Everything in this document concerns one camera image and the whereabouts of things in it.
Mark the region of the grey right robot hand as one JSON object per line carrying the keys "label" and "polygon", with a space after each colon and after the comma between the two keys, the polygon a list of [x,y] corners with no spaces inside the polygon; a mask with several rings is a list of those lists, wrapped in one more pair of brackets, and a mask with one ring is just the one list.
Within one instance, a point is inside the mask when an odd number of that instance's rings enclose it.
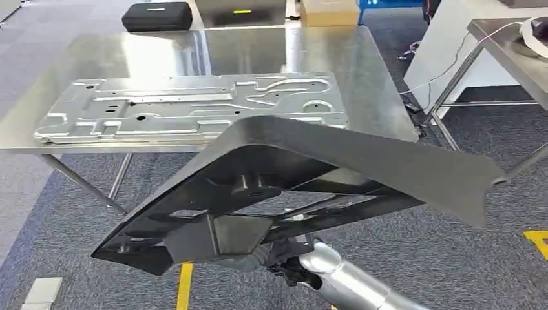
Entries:
{"label": "grey right robot hand", "polygon": [[176,264],[215,263],[239,271],[270,267],[313,251],[310,234],[264,243],[272,225],[267,217],[201,216],[171,231],[163,244]]}

